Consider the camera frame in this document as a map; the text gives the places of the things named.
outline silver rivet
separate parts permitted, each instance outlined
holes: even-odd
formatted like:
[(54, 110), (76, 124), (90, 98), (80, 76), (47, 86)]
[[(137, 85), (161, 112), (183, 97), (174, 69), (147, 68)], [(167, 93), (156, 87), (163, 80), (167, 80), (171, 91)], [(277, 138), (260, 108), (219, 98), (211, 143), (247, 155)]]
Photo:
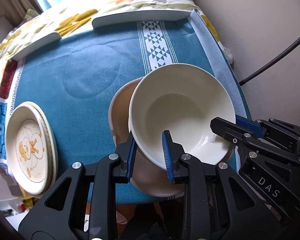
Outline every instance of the silver rivet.
[(256, 158), (258, 156), (258, 154), (256, 154), (255, 152), (249, 152), (249, 156), (250, 158)]
[(223, 170), (228, 168), (228, 164), (226, 164), (226, 163), (219, 163), (218, 166), (219, 166), (220, 169), (223, 169)]
[(181, 158), (185, 161), (190, 160), (191, 159), (191, 155), (188, 153), (185, 153), (183, 155), (181, 155)]
[(72, 168), (74, 168), (74, 169), (78, 169), (80, 167), (81, 167), (81, 163), (79, 163), (79, 162), (75, 162), (72, 164)]
[(111, 153), (110, 155), (109, 155), (109, 159), (110, 160), (115, 160), (115, 159), (117, 159), (119, 157), (119, 155), (117, 155), (116, 153)]

